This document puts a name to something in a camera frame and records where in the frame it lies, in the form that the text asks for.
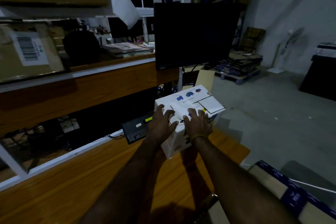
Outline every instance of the person's left hand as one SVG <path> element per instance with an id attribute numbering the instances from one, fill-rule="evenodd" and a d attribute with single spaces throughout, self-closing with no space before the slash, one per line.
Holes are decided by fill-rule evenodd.
<path id="1" fill-rule="evenodd" d="M 157 146 L 160 146 L 176 129 L 178 121 L 169 125 L 169 119 L 173 110 L 167 110 L 163 115 L 162 108 L 164 105 L 159 105 L 153 114 L 153 119 L 148 123 L 147 139 L 153 141 Z"/>

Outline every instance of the gray floor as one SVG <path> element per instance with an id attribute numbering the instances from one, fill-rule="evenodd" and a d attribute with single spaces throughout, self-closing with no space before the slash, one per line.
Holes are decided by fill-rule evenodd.
<path id="1" fill-rule="evenodd" d="M 263 72 L 236 85 L 215 77 L 212 94 L 226 111 L 217 128 L 289 178 L 336 191 L 336 102 L 300 92 L 303 76 Z M 301 186 L 336 209 L 336 194 Z"/>

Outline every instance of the white shipping label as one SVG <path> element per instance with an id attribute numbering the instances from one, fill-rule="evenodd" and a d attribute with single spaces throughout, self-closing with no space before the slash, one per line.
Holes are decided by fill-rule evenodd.
<path id="1" fill-rule="evenodd" d="M 37 32 L 10 32 L 16 52 L 23 66 L 49 65 Z"/>

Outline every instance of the white box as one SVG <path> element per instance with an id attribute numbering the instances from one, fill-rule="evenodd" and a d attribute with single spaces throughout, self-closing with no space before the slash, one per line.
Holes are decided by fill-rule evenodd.
<path id="1" fill-rule="evenodd" d="M 209 95 L 208 90 L 202 85 L 155 100 L 154 110 L 161 104 L 165 106 L 164 113 L 167 110 L 175 111 L 175 115 L 171 117 L 170 123 L 179 122 L 173 134 L 161 144 L 167 159 L 191 146 L 183 121 L 183 116 L 189 115 L 189 108 L 194 108 L 196 112 L 204 110 L 209 116 L 209 122 L 212 122 L 213 125 L 217 123 L 225 111 L 225 107 L 213 96 Z"/>

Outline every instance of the bracelet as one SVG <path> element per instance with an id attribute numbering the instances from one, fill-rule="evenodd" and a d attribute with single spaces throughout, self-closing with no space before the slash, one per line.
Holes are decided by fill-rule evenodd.
<path id="1" fill-rule="evenodd" d="M 203 136 L 203 137 L 205 137 L 205 138 L 208 138 L 208 137 L 205 136 L 205 135 L 196 134 L 196 135 L 193 135 L 193 136 L 190 138 L 190 142 L 192 142 L 196 137 L 199 137 L 199 136 Z"/>

